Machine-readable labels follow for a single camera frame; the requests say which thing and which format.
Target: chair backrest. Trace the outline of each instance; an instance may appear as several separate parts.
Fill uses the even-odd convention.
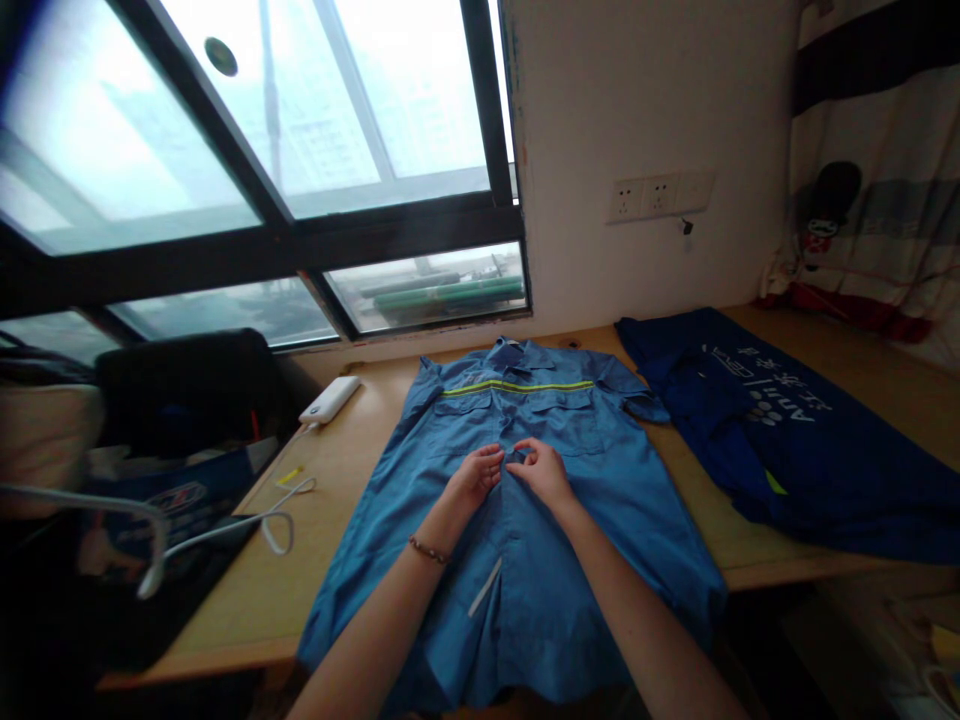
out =
[[[101,445],[137,455],[184,456],[224,440],[297,428],[290,391],[256,330],[187,335],[97,358],[107,424]]]

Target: pocket flap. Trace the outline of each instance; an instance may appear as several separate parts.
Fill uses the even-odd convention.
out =
[[[552,408],[566,408],[576,410],[590,407],[593,403],[589,390],[562,392],[559,390],[544,390],[530,396],[529,407],[533,412],[541,412]]]
[[[490,407],[490,391],[471,393],[461,397],[437,398],[437,415],[463,415],[472,410],[481,410]]]

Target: reflective stripe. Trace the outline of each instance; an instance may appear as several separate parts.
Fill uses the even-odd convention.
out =
[[[587,390],[593,387],[593,382],[585,380],[578,383],[569,383],[566,385],[554,384],[554,385],[514,385],[513,383],[505,383],[502,380],[487,380],[486,382],[479,383],[478,385],[467,385],[466,387],[456,388],[454,390],[445,390],[442,393],[443,397],[454,397],[458,395],[472,395],[473,393],[483,392],[484,390],[495,389],[503,390],[504,392],[520,393],[520,394],[529,394],[534,392],[542,392],[544,390],[558,390],[560,392],[575,392],[577,390]]]
[[[487,578],[487,581],[483,584],[483,587],[480,588],[480,592],[477,594],[477,597],[474,598],[472,603],[470,603],[470,609],[467,611],[467,617],[473,617],[477,613],[480,603],[483,602],[483,599],[487,596],[487,593],[490,592],[490,586],[493,585],[493,581],[497,579],[497,574],[500,572],[501,565],[503,565],[503,557],[497,558],[497,564],[493,566],[493,572],[490,573],[490,577]]]

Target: bracelet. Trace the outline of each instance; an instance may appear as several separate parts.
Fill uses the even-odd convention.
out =
[[[450,562],[450,558],[448,558],[443,553],[438,553],[436,550],[433,550],[432,548],[424,547],[423,545],[421,545],[420,541],[417,540],[417,538],[414,537],[413,535],[410,536],[409,542],[410,542],[410,545],[413,546],[414,550],[429,556],[430,559],[434,560],[438,565],[446,565],[447,563]]]

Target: window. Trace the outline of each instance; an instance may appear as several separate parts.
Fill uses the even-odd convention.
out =
[[[523,308],[517,243],[457,250],[327,273],[364,332]]]
[[[6,320],[0,322],[0,330],[27,345],[53,350],[87,365],[93,365],[101,353],[118,347],[74,312]]]
[[[5,324],[294,348],[530,307],[497,0],[36,5],[3,27]]]
[[[136,300],[114,305],[111,310],[151,340],[241,327],[259,330],[270,345],[337,336],[296,277]]]
[[[0,210],[50,254],[259,223],[102,0],[50,3],[0,130]]]

